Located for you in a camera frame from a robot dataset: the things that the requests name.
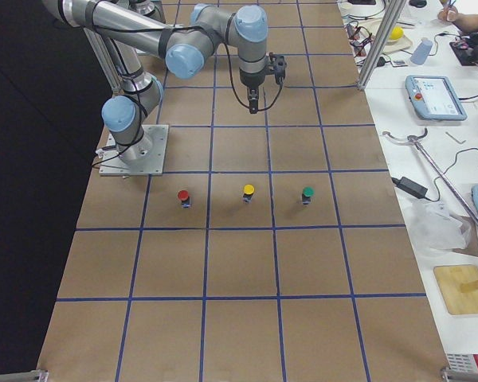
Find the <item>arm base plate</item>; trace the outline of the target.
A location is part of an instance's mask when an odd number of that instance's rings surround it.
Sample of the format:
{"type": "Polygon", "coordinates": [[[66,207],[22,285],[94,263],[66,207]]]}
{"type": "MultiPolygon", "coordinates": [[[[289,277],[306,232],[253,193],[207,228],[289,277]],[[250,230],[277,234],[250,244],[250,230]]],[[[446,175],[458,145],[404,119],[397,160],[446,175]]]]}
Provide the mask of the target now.
{"type": "Polygon", "coordinates": [[[162,175],[168,142],[169,126],[142,125],[143,139],[117,157],[115,139],[108,134],[107,145],[111,150],[103,152],[99,164],[101,176],[144,176],[162,175]]]}

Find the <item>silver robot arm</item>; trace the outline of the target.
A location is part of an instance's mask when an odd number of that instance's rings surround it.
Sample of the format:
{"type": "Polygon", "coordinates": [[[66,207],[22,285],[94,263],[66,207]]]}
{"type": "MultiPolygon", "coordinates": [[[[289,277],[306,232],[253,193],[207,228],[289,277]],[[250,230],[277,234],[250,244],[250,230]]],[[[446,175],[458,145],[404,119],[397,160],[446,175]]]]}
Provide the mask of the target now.
{"type": "Polygon", "coordinates": [[[197,4],[189,25],[168,25],[154,12],[154,1],[45,1],[47,11],[68,27],[82,28],[98,39],[104,71],[119,78],[119,95],[102,107],[104,124],[115,140],[115,157],[133,165],[149,155],[154,142],[143,127],[145,118],[161,103],[163,86],[139,61],[137,52],[164,62],[179,79],[199,73],[220,45],[237,49],[241,82],[247,89],[242,105],[259,111],[259,88],[271,71],[267,54],[268,17],[257,5],[235,12],[197,4]]]}

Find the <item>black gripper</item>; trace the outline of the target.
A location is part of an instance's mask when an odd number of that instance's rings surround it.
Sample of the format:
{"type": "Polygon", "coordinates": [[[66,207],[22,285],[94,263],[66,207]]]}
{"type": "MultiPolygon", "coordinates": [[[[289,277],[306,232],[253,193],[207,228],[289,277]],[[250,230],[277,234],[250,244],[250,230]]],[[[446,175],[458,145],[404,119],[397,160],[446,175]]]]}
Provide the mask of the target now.
{"type": "Polygon", "coordinates": [[[264,83],[264,71],[251,73],[241,70],[240,80],[247,88],[249,113],[256,114],[259,111],[259,87],[264,83]]]}

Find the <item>person's hand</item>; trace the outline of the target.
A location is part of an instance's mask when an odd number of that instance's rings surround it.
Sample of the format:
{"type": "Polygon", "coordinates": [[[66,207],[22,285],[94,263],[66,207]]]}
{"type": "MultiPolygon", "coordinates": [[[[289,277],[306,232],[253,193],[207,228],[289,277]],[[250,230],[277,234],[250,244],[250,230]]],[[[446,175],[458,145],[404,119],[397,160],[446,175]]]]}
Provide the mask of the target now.
{"type": "Polygon", "coordinates": [[[455,23],[461,19],[461,15],[455,6],[444,6],[437,14],[437,19],[455,23]]]}

